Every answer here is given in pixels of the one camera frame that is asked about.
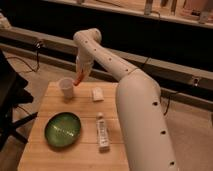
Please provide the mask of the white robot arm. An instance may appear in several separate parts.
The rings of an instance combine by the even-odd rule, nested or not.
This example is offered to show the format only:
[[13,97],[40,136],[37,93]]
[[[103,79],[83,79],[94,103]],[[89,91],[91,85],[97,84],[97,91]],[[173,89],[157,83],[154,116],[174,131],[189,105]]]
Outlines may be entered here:
[[74,34],[78,47],[77,82],[87,77],[95,62],[118,81],[116,108],[130,171],[179,171],[162,111],[159,84],[137,66],[100,45],[101,32]]

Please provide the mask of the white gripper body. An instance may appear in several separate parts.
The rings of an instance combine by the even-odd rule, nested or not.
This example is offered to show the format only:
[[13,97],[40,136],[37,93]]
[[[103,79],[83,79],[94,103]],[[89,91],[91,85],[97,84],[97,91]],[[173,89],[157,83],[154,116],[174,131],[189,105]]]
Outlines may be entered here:
[[77,80],[82,81],[84,78],[88,77],[91,73],[93,67],[92,61],[86,61],[80,57],[76,58],[76,73]]

